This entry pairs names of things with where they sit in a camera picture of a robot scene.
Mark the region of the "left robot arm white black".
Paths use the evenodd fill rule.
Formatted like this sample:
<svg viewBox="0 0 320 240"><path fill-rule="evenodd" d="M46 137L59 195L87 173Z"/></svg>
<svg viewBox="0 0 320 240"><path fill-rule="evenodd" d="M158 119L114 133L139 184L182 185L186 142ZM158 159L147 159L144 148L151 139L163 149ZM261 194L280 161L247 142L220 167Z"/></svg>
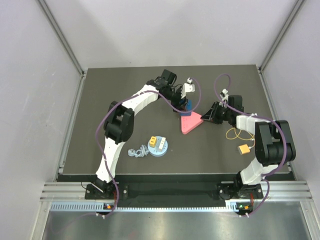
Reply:
<svg viewBox="0 0 320 240"><path fill-rule="evenodd" d="M104 129L105 145L98 145L102 153L96 180L92 183L103 199L116 197L118 186L115 182L115 168L124 144L134 131L135 116L149 104L159 98L165 100L177 113L185 113L188 100L184 86L176 88L177 75L167 69L147 83L134 95L120 102L113 101L106 116L98 125Z"/></svg>

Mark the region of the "yellow plug adapter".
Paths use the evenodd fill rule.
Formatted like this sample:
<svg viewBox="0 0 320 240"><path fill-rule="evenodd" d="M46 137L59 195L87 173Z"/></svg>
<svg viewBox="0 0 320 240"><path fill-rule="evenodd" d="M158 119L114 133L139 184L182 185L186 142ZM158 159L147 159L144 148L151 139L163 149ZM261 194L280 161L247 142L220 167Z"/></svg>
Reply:
<svg viewBox="0 0 320 240"><path fill-rule="evenodd" d="M155 148L156 144L157 144L157 137L156 136L152 136L148 142L149 146L151 148Z"/></svg>

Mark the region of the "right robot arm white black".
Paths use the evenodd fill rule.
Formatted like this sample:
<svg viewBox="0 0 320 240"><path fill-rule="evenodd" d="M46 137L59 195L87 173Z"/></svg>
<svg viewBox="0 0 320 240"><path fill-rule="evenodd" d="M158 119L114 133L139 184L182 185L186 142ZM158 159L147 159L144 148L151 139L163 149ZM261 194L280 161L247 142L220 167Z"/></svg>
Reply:
<svg viewBox="0 0 320 240"><path fill-rule="evenodd" d="M214 124L228 122L240 132L247 132L254 141L255 157L234 178L232 190L239 198L249 195L264 177L273 174L283 164L293 161L296 148L289 123L259 118L254 113L245 113L240 95L221 94L222 101L214 102L201 119Z"/></svg>

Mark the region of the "pink triangular power strip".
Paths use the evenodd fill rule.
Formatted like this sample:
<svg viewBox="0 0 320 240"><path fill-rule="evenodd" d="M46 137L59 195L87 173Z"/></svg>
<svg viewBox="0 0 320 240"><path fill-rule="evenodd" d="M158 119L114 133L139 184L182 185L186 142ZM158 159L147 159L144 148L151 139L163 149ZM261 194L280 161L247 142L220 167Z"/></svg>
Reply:
<svg viewBox="0 0 320 240"><path fill-rule="evenodd" d="M193 129L201 125L204 121L201 119L201 115L192 112L191 115L181 116L181 132L186 135L191 132Z"/></svg>

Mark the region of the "blue cube plug adapter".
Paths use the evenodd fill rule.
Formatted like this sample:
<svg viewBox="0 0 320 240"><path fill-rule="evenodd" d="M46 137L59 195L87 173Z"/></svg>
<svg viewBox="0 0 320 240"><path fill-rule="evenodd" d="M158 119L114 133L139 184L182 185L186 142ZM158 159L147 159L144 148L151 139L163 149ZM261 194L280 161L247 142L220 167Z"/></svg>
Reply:
<svg viewBox="0 0 320 240"><path fill-rule="evenodd" d="M189 116L191 116L191 112L189 112L189 111L191 111L192 110L192 101L191 100L186 100L186 102L185 102L185 104L181 107L181 109L180 109L180 116L181 117L189 117Z"/></svg>

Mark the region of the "light blue round socket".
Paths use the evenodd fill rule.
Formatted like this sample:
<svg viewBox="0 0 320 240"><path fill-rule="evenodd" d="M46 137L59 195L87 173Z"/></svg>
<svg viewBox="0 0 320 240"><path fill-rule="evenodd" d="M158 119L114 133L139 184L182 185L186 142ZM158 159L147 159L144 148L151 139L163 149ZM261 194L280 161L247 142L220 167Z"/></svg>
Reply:
<svg viewBox="0 0 320 240"><path fill-rule="evenodd" d="M163 136L152 136L147 144L149 153L154 157L162 157L169 148L168 141Z"/></svg>

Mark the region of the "white square charger plug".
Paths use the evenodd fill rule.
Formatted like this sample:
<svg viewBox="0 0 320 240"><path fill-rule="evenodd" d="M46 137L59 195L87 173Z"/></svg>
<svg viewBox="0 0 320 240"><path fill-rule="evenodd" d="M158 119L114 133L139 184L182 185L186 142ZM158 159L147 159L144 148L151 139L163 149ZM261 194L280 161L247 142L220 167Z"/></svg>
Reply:
<svg viewBox="0 0 320 240"><path fill-rule="evenodd" d="M166 145L166 138L165 138L165 137L161 137L161 138L159 139L158 150L159 150L160 152L162 152L162 151L164 150L165 145Z"/></svg>

